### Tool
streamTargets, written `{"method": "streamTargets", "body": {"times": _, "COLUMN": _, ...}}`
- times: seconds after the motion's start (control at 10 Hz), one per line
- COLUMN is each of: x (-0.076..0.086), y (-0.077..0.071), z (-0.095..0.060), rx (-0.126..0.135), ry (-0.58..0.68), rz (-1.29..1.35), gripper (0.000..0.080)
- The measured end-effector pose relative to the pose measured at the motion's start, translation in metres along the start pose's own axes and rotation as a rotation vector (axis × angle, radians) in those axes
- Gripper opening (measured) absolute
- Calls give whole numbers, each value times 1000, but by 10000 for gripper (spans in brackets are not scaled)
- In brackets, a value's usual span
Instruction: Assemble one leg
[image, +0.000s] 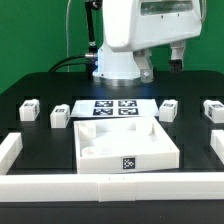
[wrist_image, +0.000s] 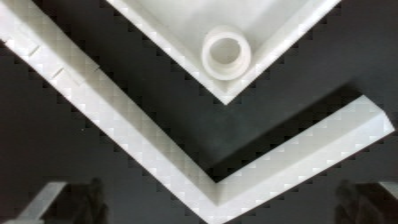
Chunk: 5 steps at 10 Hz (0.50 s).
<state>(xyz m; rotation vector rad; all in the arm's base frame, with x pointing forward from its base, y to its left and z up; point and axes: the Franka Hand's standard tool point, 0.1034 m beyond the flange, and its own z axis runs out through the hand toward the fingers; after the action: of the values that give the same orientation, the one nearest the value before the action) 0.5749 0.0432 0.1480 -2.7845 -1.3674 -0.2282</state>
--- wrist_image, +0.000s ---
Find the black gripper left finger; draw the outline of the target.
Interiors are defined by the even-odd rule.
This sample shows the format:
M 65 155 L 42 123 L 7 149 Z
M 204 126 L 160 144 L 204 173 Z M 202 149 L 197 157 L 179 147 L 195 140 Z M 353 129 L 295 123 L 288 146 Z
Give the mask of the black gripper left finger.
M 101 180 L 94 178 L 81 184 L 49 182 L 12 224 L 108 224 Z

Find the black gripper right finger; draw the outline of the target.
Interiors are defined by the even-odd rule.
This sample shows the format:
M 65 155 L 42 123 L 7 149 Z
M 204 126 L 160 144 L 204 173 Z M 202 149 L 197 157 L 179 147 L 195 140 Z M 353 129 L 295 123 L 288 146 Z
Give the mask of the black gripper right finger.
M 334 224 L 398 224 L 398 182 L 343 181 L 336 198 Z

